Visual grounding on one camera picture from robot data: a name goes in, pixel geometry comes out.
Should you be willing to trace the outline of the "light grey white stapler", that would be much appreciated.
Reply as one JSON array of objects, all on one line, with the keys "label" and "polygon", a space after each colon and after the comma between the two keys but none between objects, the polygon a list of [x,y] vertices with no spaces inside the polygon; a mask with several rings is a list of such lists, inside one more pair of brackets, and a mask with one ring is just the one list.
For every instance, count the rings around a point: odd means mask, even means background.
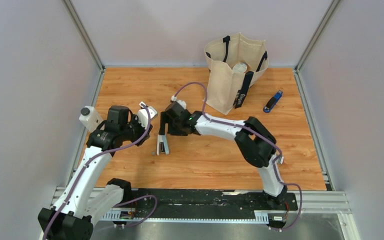
[{"label": "light grey white stapler", "polygon": [[169,144],[167,140],[167,136],[159,134],[157,136],[157,144],[156,144],[156,155],[159,156],[161,154],[170,154]]}]

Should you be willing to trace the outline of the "blue black stapler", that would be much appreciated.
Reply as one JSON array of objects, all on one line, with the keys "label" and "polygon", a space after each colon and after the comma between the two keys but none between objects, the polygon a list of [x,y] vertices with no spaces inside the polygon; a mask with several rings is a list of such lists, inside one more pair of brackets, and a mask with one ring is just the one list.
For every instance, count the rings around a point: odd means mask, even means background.
[{"label": "blue black stapler", "polygon": [[274,94],[273,97],[271,97],[270,100],[263,107],[263,111],[265,113],[270,113],[282,96],[283,96],[283,91],[278,90],[276,94]]}]

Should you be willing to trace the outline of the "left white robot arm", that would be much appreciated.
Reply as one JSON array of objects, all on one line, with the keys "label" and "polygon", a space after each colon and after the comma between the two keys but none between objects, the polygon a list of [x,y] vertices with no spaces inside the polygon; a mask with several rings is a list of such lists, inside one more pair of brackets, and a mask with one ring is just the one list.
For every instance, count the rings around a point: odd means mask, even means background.
[{"label": "left white robot arm", "polygon": [[103,119],[92,106],[80,111],[79,121],[90,135],[84,155],[62,195],[50,208],[42,208],[38,221],[44,240],[89,240],[94,226],[113,207],[136,206],[131,183],[113,178],[94,198],[91,193],[115,152],[140,146],[150,137],[151,121],[158,112],[144,102],[134,114],[113,105]]}]

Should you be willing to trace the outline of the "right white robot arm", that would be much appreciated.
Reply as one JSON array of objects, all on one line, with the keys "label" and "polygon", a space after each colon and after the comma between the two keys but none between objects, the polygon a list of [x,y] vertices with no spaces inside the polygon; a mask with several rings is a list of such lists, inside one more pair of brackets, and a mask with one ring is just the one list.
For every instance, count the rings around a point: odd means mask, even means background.
[{"label": "right white robot arm", "polygon": [[288,188],[275,169],[276,139],[257,118],[229,120],[203,111],[191,113],[184,104],[173,101],[161,112],[157,155],[170,153],[167,135],[214,136],[235,142],[245,161],[258,170],[266,205],[276,210],[285,203]]}]

